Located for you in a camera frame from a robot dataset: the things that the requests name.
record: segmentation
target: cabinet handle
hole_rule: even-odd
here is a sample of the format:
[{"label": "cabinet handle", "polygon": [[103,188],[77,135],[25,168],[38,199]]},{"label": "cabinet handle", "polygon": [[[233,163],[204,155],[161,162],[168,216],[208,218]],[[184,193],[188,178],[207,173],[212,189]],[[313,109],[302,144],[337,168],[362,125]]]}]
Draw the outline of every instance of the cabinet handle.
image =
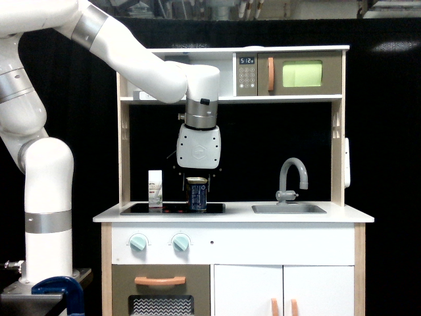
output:
[{"label": "cabinet handle", "polygon": [[292,304],[292,316],[298,316],[297,300],[293,298],[291,300],[291,304]]},{"label": "cabinet handle", "polygon": [[177,276],[174,278],[147,278],[146,276],[138,276],[134,279],[134,282],[138,285],[177,285],[185,284],[185,276]]},{"label": "cabinet handle", "polygon": [[274,77],[275,77],[275,68],[274,68],[274,58],[268,58],[268,67],[269,67],[269,88],[268,91],[274,90]]},{"label": "cabinet handle", "polygon": [[278,316],[278,302],[276,298],[272,298],[272,316]]}]

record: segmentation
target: stovetop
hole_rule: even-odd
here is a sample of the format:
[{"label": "stovetop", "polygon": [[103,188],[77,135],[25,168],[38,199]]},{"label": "stovetop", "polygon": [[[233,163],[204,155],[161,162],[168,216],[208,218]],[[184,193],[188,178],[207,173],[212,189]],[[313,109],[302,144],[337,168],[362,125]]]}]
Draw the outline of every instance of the stovetop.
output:
[{"label": "stovetop", "polygon": [[205,211],[192,211],[187,203],[163,203],[162,207],[152,208],[149,208],[147,203],[137,203],[121,212],[121,215],[219,215],[224,213],[224,203],[209,203]]}]

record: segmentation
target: knob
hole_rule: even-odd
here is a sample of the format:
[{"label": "knob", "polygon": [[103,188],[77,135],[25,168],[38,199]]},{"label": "knob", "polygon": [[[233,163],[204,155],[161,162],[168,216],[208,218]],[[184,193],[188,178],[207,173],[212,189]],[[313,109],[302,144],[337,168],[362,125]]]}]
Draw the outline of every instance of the knob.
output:
[{"label": "knob", "polygon": [[189,247],[189,237],[185,234],[177,234],[172,239],[172,246],[177,251],[185,251]]},{"label": "knob", "polygon": [[146,247],[146,237],[142,234],[134,234],[130,238],[129,244],[134,251],[142,251]]}]

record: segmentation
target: blue can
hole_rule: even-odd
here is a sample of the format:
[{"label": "blue can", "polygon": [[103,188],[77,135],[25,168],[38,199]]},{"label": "blue can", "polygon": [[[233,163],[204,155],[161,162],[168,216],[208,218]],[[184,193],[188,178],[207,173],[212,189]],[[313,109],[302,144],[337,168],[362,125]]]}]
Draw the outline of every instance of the blue can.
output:
[{"label": "blue can", "polygon": [[208,180],[190,177],[187,180],[187,206],[190,211],[206,211]]}]

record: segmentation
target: oven window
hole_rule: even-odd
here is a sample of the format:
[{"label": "oven window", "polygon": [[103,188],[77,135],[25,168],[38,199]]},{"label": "oven window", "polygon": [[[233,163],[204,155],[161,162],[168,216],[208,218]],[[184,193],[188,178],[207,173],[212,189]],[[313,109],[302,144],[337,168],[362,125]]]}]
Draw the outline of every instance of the oven window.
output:
[{"label": "oven window", "polygon": [[131,295],[129,313],[134,315],[194,315],[191,295]]}]

